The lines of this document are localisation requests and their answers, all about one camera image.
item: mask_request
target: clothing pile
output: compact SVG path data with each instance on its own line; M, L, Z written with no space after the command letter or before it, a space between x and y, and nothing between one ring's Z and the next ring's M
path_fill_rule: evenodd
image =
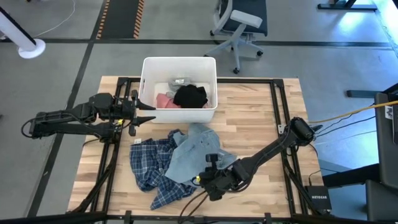
M170 91L156 96L157 108L209 108L204 87L197 87L190 78L174 78L168 82Z
M130 165L138 187L143 192L157 187L150 209L191 196L196 190L191 180L208 167L207 154L218 154L219 169L236 160L236 156L220 148L218 135L202 124L191 124L188 134L176 129L169 132L167 139L133 144Z

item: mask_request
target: chair seat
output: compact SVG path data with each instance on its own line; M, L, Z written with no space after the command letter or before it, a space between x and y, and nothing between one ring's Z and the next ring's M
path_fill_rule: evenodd
M367 180L366 204L369 221L398 220L398 190Z
M262 19L262 23L259 28L255 28L253 26L247 26L244 32L259 33L259 34L264 34L265 36L268 35L266 0L229 0L229 1L232 1L233 3L232 10L245 12L247 14L254 15ZM228 1L223 1L221 3L220 17L223 16L227 5ZM240 22L228 19L223 27L223 30L234 32L239 27L240 24L241 24Z

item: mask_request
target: yellow cable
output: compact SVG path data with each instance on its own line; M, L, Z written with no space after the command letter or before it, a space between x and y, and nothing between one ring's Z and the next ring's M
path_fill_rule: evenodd
M337 118L342 118L342 117L345 117L345 116L348 116L348 115L351 115L351 114L359 113L359 112L364 111L364 110L368 110L368 109L372 109L372 108L378 108L378 107L381 107L381 106L389 106L389 105L394 105L394 104L398 104L398 100L397 101L388 102L388 103L380 103L378 105L373 105L373 106L367 106L365 108L361 108L359 110L354 110L354 111L342 114L342 115L334 117L334 118L324 119L324 120L321 120L321 121L309 121L309 123L322 123L322 122L326 122L326 121L331 121L331 120L334 120L334 119L337 119Z

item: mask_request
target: white tag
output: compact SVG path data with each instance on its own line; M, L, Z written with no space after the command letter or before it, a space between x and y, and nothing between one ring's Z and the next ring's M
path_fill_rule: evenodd
M178 84L183 84L184 83L184 79L175 80L175 82L178 83Z
M387 119L392 119L392 106L384 106L384 113Z

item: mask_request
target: chair armrest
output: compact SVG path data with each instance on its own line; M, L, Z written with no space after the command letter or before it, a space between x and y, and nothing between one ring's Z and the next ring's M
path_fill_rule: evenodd
M234 21L237 21L237 22L249 25L249 26L253 26L255 28L259 28L262 23L262 19L260 17L250 15L245 12L238 11L238 10L233 10L230 18Z

